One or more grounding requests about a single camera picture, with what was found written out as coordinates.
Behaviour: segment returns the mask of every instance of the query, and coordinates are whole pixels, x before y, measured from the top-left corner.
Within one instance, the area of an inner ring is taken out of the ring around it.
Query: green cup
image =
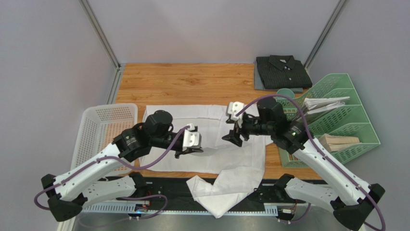
[[[290,97],[291,99],[295,98],[295,93],[290,90],[289,88],[281,88],[279,89],[276,94],[280,94],[280,95],[286,95],[288,97]],[[285,98],[283,97],[277,97],[278,100],[284,100]]]

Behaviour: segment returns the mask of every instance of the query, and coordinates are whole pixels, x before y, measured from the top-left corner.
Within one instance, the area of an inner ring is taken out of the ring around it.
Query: green plastic rack
[[[333,98],[350,96],[350,100],[339,108],[321,116],[309,125],[315,137],[324,133],[335,136],[355,136],[361,143],[331,154],[342,164],[380,145],[379,138],[369,120],[348,74],[329,74],[295,101],[302,106],[305,98]],[[288,119],[296,115],[295,106],[287,100],[278,100]],[[279,149],[283,167],[307,167],[285,150]]]

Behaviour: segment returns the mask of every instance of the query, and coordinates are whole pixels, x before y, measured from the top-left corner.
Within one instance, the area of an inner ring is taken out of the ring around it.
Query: shirt collar
[[[295,67],[295,58],[293,57],[293,55],[271,55],[269,56],[269,63],[279,70],[283,70],[285,66],[293,69]]]

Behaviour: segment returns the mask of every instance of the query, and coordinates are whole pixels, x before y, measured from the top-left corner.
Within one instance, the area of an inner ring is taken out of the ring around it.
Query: white plastic basket
[[[104,149],[123,130],[134,126],[137,119],[138,107],[133,103],[100,105],[85,110],[78,131],[71,169]],[[127,167],[119,167],[107,176],[117,176],[129,171]]]

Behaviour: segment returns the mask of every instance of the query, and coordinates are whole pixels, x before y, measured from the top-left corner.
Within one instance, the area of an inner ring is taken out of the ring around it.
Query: paper stack
[[[328,99],[310,99],[305,98],[302,106],[303,113],[309,123],[314,122],[320,116],[336,109],[340,106],[345,105],[350,99],[349,96],[339,97],[339,98],[328,98]],[[294,120],[301,121],[302,117],[298,113]]]
[[[332,136],[324,134],[319,138],[319,142],[328,152],[337,152],[348,148],[354,144],[360,143],[359,139],[354,136]]]

